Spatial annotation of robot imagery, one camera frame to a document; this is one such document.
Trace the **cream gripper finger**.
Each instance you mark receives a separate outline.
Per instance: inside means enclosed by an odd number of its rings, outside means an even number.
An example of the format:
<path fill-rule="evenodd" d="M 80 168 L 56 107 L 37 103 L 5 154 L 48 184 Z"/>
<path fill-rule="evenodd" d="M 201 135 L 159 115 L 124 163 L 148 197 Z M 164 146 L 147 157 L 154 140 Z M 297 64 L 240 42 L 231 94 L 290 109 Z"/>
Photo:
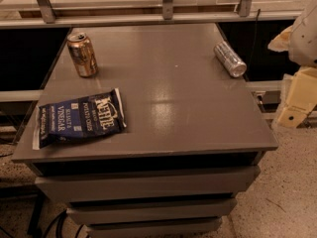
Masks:
<path fill-rule="evenodd" d="M 317 106 L 317 69 L 302 66 L 292 77 L 277 124 L 296 128 Z"/>
<path fill-rule="evenodd" d="M 267 47 L 274 52 L 287 52 L 289 50 L 289 40 L 291 32 L 292 27 L 287 27 L 282 32 L 280 32 L 274 39 L 272 39 Z"/>

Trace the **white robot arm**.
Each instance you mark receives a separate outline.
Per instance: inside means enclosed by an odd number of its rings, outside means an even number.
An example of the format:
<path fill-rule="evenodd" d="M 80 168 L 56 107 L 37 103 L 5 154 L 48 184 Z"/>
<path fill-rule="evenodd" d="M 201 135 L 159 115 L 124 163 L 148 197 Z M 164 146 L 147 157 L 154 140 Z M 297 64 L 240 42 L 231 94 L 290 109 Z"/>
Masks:
<path fill-rule="evenodd" d="M 279 53 L 288 52 L 289 59 L 300 65 L 277 118 L 279 125 L 296 128 L 317 105 L 317 0 L 312 0 L 267 47 Z"/>

